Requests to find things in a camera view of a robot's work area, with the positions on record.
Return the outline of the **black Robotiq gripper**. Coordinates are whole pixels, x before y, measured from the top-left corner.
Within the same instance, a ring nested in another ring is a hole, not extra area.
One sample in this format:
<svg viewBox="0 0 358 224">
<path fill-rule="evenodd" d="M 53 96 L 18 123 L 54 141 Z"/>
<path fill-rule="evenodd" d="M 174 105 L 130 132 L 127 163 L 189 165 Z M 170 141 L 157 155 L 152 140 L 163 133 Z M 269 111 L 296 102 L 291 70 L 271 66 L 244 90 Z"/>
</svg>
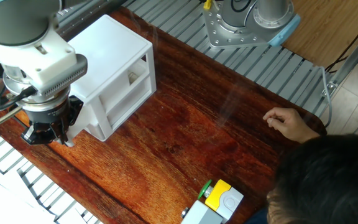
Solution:
<svg viewBox="0 0 358 224">
<path fill-rule="evenodd" d="M 21 138 L 29 145 L 49 144 L 56 139 L 49 124 L 62 121 L 63 124 L 57 124 L 57 142 L 66 145 L 68 137 L 65 127 L 74 125 L 83 105 L 84 103 L 75 96 L 26 105 L 25 112 L 34 124 L 25 129 Z"/>
</svg>

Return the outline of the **person's right hand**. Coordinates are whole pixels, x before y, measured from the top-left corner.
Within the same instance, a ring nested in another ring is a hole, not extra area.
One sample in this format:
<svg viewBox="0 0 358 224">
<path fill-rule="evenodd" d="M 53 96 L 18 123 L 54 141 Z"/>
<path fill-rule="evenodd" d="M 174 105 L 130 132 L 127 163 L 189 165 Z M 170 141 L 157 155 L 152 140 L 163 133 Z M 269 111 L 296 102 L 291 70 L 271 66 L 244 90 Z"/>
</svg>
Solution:
<svg viewBox="0 0 358 224">
<path fill-rule="evenodd" d="M 304 143 L 319 137 L 301 118 L 297 110 L 292 108 L 277 108 L 269 110 L 263 117 L 270 128 L 279 131 L 291 141 Z"/>
</svg>

